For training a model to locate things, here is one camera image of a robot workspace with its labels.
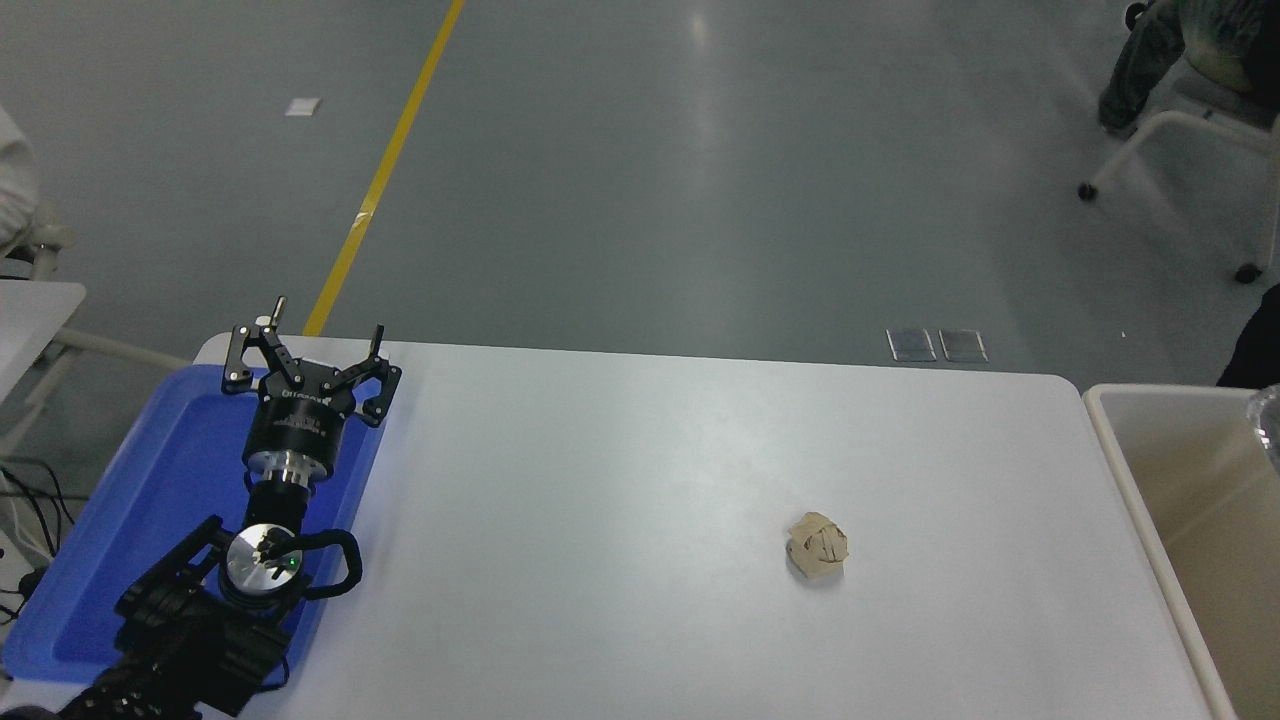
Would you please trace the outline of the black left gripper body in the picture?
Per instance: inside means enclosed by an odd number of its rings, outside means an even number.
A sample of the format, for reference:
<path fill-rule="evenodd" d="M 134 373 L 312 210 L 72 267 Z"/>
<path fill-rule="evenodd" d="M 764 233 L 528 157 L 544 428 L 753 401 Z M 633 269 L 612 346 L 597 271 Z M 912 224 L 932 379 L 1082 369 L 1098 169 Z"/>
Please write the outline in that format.
<path fill-rule="evenodd" d="M 291 389 L 259 396 L 244 443 L 244 465 L 261 471 L 266 456 L 291 452 L 307 457 L 324 471 L 333 471 L 355 405 L 351 391 L 334 397 Z"/>

